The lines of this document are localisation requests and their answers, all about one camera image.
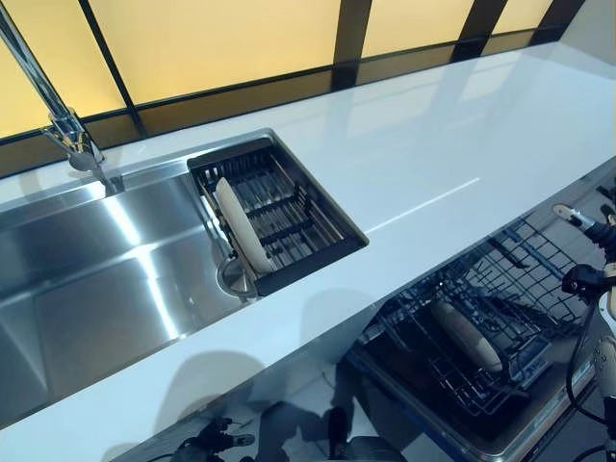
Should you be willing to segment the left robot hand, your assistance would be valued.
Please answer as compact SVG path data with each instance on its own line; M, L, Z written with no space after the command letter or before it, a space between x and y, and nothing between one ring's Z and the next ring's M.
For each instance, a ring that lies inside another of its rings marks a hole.
M255 443L253 434L231 435L234 424L230 418L214 418L200 432L184 440L173 453L171 461L222 461L220 453L232 448L248 447Z

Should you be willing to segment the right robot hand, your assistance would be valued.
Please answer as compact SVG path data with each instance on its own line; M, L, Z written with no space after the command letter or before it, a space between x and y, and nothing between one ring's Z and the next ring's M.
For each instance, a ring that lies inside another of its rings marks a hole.
M563 203L552 206L558 218L569 223L592 243L607 249L615 246L615 189L598 187L598 192L607 198L608 203L600 207L604 222L596 221L583 212Z

